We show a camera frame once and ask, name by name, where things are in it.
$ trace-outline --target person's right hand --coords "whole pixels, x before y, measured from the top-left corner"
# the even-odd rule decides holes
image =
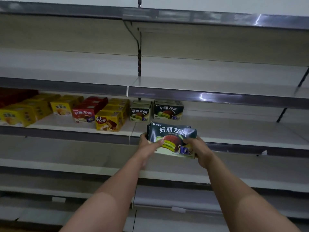
[[[184,139],[183,142],[192,145],[193,151],[197,155],[198,163],[207,169],[208,164],[213,159],[214,153],[208,148],[206,143],[199,136],[197,138]]]

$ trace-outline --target person's left hand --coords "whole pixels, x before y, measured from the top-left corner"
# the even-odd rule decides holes
[[[151,156],[157,148],[161,147],[163,143],[164,143],[163,139],[155,143],[149,143],[146,138],[146,133],[141,134],[138,149],[134,154],[134,156],[142,159],[143,161],[142,168],[146,167],[149,156]]]

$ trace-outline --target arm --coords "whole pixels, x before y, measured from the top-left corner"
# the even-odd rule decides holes
[[[60,231],[122,231],[135,194],[139,171],[163,141],[149,144],[145,134],[142,134],[137,152],[75,212]]]
[[[199,164],[207,169],[230,231],[300,231],[256,191],[233,175],[199,136],[184,141],[193,146]]]

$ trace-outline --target hand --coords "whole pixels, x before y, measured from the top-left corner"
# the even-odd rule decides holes
[[[164,140],[161,139],[155,143],[149,143],[146,138],[146,133],[141,134],[141,138],[139,140],[139,145],[134,156],[141,158],[143,161],[142,168],[146,167],[149,156],[151,156],[156,149],[161,147],[164,143]]]
[[[183,142],[191,144],[193,151],[197,155],[198,163],[200,166],[207,169],[207,166],[213,159],[214,153],[208,148],[205,142],[199,136],[197,136],[197,138],[184,139]]]

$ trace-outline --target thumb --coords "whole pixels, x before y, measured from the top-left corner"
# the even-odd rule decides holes
[[[185,144],[191,144],[193,142],[193,138],[187,138],[187,139],[184,139],[183,142]]]
[[[164,144],[164,139],[161,139],[161,140],[159,140],[159,141],[157,141],[155,143],[152,143],[151,145],[152,145],[152,147],[153,147],[153,149],[155,151],[156,149],[161,147],[163,144]]]

